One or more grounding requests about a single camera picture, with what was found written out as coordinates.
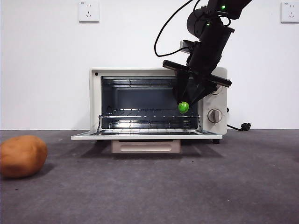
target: oven door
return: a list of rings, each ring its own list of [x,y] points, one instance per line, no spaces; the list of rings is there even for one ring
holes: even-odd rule
[[[222,139],[221,134],[199,130],[103,130],[85,132],[71,137],[72,140],[174,140],[174,139]]]

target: oven rack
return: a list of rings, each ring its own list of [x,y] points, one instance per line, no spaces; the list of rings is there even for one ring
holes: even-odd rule
[[[109,123],[108,129],[188,129],[190,120],[179,121],[152,121],[152,120],[116,120]]]
[[[189,111],[181,114],[178,109],[113,109],[100,115],[101,118],[200,118],[198,113]]]

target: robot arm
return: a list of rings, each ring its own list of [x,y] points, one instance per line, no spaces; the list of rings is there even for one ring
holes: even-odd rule
[[[231,33],[235,31],[229,27],[230,20],[238,19],[243,8],[251,1],[209,0],[207,6],[196,9],[189,15],[187,20],[188,31],[199,41],[184,40],[181,44],[181,49],[190,54],[186,66],[168,60],[163,62],[163,67],[176,71],[178,84],[174,87],[173,92],[178,104],[185,101],[193,105],[216,91],[217,85],[225,87],[231,85],[230,80],[214,76],[212,72],[221,59],[222,51]],[[228,18],[229,23],[223,24],[221,17]],[[188,89],[190,80],[194,82],[194,88]]]

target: oven feet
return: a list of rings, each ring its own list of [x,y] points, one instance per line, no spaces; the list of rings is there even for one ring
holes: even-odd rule
[[[212,139],[213,144],[220,144],[220,139]]]

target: white wall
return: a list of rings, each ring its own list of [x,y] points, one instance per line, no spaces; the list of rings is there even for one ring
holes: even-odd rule
[[[161,67],[153,43],[184,2],[100,0],[100,23],[79,24],[76,0],[2,0],[1,128],[88,129],[89,68]],[[191,10],[170,23],[160,53],[196,40],[185,27]],[[232,125],[299,128],[299,24],[280,24],[279,11],[280,0],[253,0],[232,22],[219,63],[233,82]],[[185,64],[186,56],[167,59]]]

